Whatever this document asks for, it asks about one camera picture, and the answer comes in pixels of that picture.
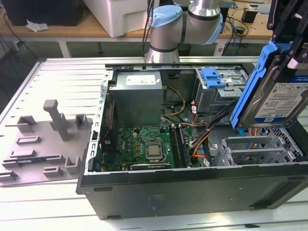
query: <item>white table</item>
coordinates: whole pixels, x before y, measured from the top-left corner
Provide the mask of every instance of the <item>white table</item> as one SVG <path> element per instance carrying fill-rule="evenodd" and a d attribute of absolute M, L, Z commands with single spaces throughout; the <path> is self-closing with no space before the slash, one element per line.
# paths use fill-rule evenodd
<path fill-rule="evenodd" d="M 256 61 L 256 57 L 189 57 L 181 61 L 188 59 L 218 63 L 239 59 Z M 59 112 L 64 112 L 67 119 L 78 113 L 93 117 L 100 75 L 105 64 L 115 60 L 118 63 L 144 62 L 141 58 L 77 58 L 37 63 L 0 116 L 0 158 L 5 157 L 15 138 L 17 128 L 11 126 L 20 115 L 31 114 L 36 121 L 51 120 L 42 110 L 46 99 L 56 98 Z M 0 230 L 244 230 L 245 224 L 259 225 L 258 231 L 308 230 L 308 189 L 273 210 L 101 221 L 86 197 L 75 193 L 76 182 L 67 180 L 0 188 Z"/>

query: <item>cable clutter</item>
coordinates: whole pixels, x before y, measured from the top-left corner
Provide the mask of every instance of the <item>cable clutter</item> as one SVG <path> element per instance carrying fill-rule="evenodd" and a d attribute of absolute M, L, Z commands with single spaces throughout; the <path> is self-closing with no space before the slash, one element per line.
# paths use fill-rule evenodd
<path fill-rule="evenodd" d="M 243 24 L 245 26 L 245 30 L 243 33 L 242 30 L 238 30 L 238 27 L 234 25 L 234 21 L 237 21 L 237 22 L 240 22 L 241 24 Z M 242 44 L 242 40 L 248 35 L 249 33 L 249 27 L 241 22 L 240 20 L 236 19 L 236 18 L 233 18 L 233 17 L 230 17 L 229 15 L 227 15 L 227 20 L 226 20 L 227 23 L 229 23 L 231 25 L 231 29 L 232 29 L 232 34 L 231 34 L 231 38 L 229 39 L 222 55 L 226 52 L 226 51 L 231 51 L 231 50 L 228 50 L 228 47 L 233 39 L 233 50 L 232 50 L 232 55 L 237 55 L 240 47 L 241 47 L 241 44 Z M 239 38 L 239 46 L 237 48 L 237 50 L 235 50 L 235 47 L 236 47 L 236 39 L 237 37 Z"/>

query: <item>label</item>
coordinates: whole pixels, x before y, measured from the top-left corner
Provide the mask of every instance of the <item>label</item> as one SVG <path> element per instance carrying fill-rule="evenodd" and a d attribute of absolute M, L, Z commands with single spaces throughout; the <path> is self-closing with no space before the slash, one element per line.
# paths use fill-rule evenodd
<path fill-rule="evenodd" d="M 208 160 L 206 158 L 204 158 L 203 163 L 204 163 L 205 166 L 210 167 L 210 162 L 208 162 Z"/>
<path fill-rule="evenodd" d="M 156 79 L 153 75 L 148 76 L 127 76 L 126 85 L 155 85 Z"/>
<path fill-rule="evenodd" d="M 192 112 L 193 112 L 194 114 L 197 114 L 197 107 L 196 107 L 196 106 L 192 106 Z"/>
<path fill-rule="evenodd" d="M 257 122 L 278 122 L 288 117 L 302 101 L 301 94 L 308 90 L 307 83 L 276 83 L 256 114 Z"/>
<path fill-rule="evenodd" d="M 218 149 L 218 145 L 217 144 L 211 144 L 211 146 L 213 148 L 210 148 L 210 150 L 217 150 Z"/>
<path fill-rule="evenodd" d="M 32 163 L 32 160 L 20 160 L 17 161 L 18 164 L 24 164 L 24 163 Z"/>

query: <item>yellow wire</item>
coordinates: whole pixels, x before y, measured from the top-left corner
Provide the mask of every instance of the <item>yellow wire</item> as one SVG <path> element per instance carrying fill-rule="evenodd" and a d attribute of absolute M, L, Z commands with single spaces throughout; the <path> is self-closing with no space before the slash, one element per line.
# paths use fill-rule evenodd
<path fill-rule="evenodd" d="M 184 111 L 184 109 L 185 109 L 185 103 L 186 103 L 186 102 L 185 102 L 184 98 L 181 96 L 181 94 L 178 93 L 174 88 L 169 87 L 169 86 L 167 86 L 167 88 L 172 89 L 178 96 L 181 97 L 181 99 L 182 99 L 182 101 L 183 101 L 183 106 L 182 106 L 181 110 L 179 110 L 178 112 L 169 113 L 169 114 L 162 114 L 161 116 L 172 116 L 172 115 L 173 115 L 173 116 L 176 116 L 176 115 L 180 114 L 182 111 Z"/>

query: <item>workbench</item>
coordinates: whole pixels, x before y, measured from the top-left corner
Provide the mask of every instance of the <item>workbench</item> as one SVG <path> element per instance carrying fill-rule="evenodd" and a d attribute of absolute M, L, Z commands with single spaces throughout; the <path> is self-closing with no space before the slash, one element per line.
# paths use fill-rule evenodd
<path fill-rule="evenodd" d="M 229 16 L 241 20 L 243 15 L 243 8 L 247 7 L 247 2 L 236 1 L 238 9 L 230 9 Z M 6 26 L 4 19 L 4 13 L 0 14 L 0 34 L 3 39 L 10 42 L 15 51 L 18 50 L 15 45 L 18 39 L 12 34 L 9 28 Z M 249 33 L 242 40 L 242 43 L 268 43 L 272 31 L 266 29 L 268 17 L 264 15 L 256 16 L 253 24 L 247 24 Z M 141 42 L 143 36 L 143 30 L 132 31 L 126 33 L 124 36 L 111 38 L 101 24 L 96 20 L 94 15 L 85 11 L 83 18 L 77 26 L 49 26 L 49 30 L 40 31 L 35 33 L 26 26 L 13 26 L 10 23 L 10 27 L 13 32 L 19 36 L 22 41 L 44 41 L 44 42 L 58 42 L 64 58 L 71 57 L 70 50 L 67 47 L 67 42 L 98 42 L 99 51 L 102 52 L 101 42 Z M 235 21 L 235 26 L 242 26 L 241 23 Z M 232 35 L 231 25 L 226 23 L 223 33 L 220 34 L 217 40 L 214 55 L 221 56 L 225 45 L 228 43 Z"/>
<path fill-rule="evenodd" d="M 256 63 L 257 57 L 187 57 L 183 63 Z M 4 158 L 18 129 L 19 116 L 51 121 L 42 110 L 46 99 L 57 99 L 66 119 L 85 113 L 93 118 L 100 97 L 106 64 L 143 64 L 143 58 L 47 59 L 38 62 L 0 115 L 0 159 Z M 84 195 L 75 193 L 77 180 L 36 183 L 0 188 L 1 230 L 307 230 L 308 189 L 273 210 L 209 213 L 198 215 L 101 221 Z"/>

